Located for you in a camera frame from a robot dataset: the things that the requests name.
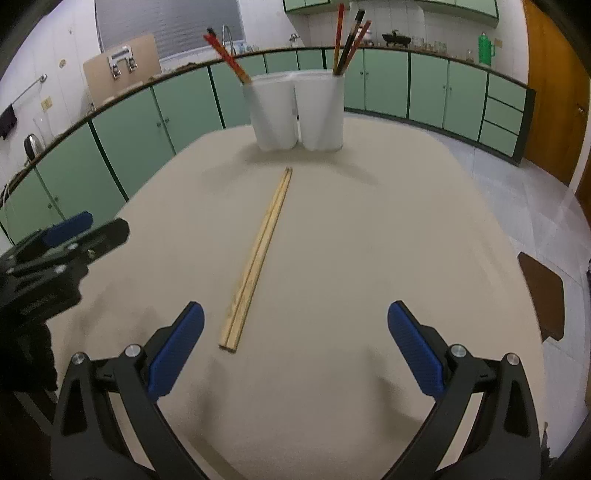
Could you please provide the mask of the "brown cardboard board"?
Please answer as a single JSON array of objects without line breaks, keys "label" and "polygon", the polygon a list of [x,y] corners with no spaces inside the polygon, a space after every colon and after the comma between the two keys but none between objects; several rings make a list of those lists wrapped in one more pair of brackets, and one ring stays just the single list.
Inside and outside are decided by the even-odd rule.
[{"label": "brown cardboard board", "polygon": [[93,105],[102,106],[161,74],[155,38],[149,33],[113,47],[86,61],[83,71]]}]

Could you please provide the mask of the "white double utensil holder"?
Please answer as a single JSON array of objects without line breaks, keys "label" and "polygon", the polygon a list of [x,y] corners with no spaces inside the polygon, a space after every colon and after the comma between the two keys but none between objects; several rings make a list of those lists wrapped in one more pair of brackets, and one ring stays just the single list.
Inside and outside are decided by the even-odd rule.
[{"label": "white double utensil holder", "polygon": [[344,145],[345,78],[329,70],[280,72],[242,86],[260,150],[338,151]]}]

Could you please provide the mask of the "green lower kitchen cabinets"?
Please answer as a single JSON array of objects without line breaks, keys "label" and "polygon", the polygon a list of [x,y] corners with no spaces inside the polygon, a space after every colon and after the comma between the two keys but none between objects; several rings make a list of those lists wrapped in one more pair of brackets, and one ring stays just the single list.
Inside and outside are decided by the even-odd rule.
[{"label": "green lower kitchen cabinets", "polygon": [[327,48],[276,50],[187,66],[112,100],[58,137],[1,194],[12,242],[79,212],[110,220],[174,155],[205,134],[253,125],[270,149],[342,144],[345,112],[437,131],[522,160],[536,93],[487,68],[435,54],[363,48],[342,79]]}]

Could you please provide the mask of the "red patterned chopstick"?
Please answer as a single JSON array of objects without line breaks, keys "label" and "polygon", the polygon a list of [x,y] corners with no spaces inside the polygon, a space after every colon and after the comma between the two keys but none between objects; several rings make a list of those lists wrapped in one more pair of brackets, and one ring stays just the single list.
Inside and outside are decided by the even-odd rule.
[{"label": "red patterned chopstick", "polygon": [[337,29],[335,29],[335,46],[332,50],[334,54],[334,58],[332,58],[332,75],[337,76],[338,66],[339,66],[339,50],[341,49],[342,43],[342,27],[344,26],[344,18],[345,18],[345,5],[344,3],[339,3],[339,11],[338,11],[338,23]]},{"label": "red patterned chopstick", "polygon": [[348,56],[346,56],[346,61],[345,61],[344,65],[342,65],[342,68],[339,69],[339,73],[338,73],[339,76],[345,75],[346,69],[348,69],[349,64],[352,62],[353,57],[356,54],[356,50],[359,49],[360,45],[362,44],[363,37],[366,36],[371,25],[372,25],[372,21],[368,20],[365,24],[363,24],[363,27],[356,33],[355,41],[353,41],[352,47],[349,48],[349,53],[348,53]]}]

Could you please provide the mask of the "brown wooden chair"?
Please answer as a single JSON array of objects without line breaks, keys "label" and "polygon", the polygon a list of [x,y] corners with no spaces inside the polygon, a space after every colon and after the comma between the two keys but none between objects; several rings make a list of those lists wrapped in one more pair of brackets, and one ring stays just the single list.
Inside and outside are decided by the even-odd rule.
[{"label": "brown wooden chair", "polygon": [[562,278],[525,252],[517,256],[538,318],[542,341],[560,341],[565,330],[565,295]]}]

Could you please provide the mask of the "black wok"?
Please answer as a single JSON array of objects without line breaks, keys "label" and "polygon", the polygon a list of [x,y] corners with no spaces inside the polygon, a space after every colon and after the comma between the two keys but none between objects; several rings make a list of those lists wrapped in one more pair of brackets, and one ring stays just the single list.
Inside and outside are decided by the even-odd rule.
[{"label": "black wok", "polygon": [[382,37],[388,47],[401,46],[403,48],[408,48],[408,46],[412,42],[411,37],[408,37],[406,35],[402,35],[397,30],[393,30],[390,33],[385,33],[382,35]]}]

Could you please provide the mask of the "green thermos jug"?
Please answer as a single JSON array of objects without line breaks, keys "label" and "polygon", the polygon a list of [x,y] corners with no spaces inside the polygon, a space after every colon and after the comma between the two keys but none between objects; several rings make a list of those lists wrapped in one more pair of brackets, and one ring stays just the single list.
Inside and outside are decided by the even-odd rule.
[{"label": "green thermos jug", "polygon": [[478,38],[478,63],[491,67],[495,55],[496,47],[494,43],[485,32],[482,32]]}]

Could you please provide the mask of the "dark hanging towel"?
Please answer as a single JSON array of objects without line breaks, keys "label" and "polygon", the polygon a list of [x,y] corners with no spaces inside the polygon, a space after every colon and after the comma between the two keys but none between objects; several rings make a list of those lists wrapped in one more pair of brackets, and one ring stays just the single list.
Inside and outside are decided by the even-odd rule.
[{"label": "dark hanging towel", "polygon": [[0,137],[2,140],[7,139],[17,122],[14,107],[10,104],[0,115]]}]

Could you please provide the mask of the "wooden door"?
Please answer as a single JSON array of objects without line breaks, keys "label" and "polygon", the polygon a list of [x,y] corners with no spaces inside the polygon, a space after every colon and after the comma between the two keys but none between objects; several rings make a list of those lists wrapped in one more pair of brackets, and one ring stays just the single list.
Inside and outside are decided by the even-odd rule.
[{"label": "wooden door", "polygon": [[590,155],[590,77],[551,16],[534,1],[523,7],[536,92],[525,158],[577,193]]}]

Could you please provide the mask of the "chrome sink faucet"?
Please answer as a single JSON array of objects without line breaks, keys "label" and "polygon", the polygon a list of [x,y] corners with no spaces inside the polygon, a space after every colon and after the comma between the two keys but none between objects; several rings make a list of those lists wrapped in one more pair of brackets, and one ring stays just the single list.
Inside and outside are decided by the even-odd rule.
[{"label": "chrome sink faucet", "polygon": [[221,44],[230,56],[235,55],[235,43],[233,42],[231,29],[225,24],[221,26]]}]

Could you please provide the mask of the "steel electric kettle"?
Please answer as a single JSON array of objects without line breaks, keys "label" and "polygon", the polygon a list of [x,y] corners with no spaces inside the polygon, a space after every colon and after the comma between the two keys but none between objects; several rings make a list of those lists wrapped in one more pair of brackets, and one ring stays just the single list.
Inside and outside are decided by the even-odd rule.
[{"label": "steel electric kettle", "polygon": [[43,151],[44,146],[35,134],[29,134],[24,139],[24,149],[27,159],[32,162],[39,157]]}]

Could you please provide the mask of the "grey window blind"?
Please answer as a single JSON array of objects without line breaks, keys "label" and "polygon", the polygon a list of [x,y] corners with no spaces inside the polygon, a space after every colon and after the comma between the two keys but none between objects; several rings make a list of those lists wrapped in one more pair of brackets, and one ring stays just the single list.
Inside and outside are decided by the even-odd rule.
[{"label": "grey window blind", "polygon": [[233,41],[245,39],[235,0],[96,0],[95,17],[103,50],[151,34],[166,58],[207,46],[207,30],[221,35],[222,26]]}]

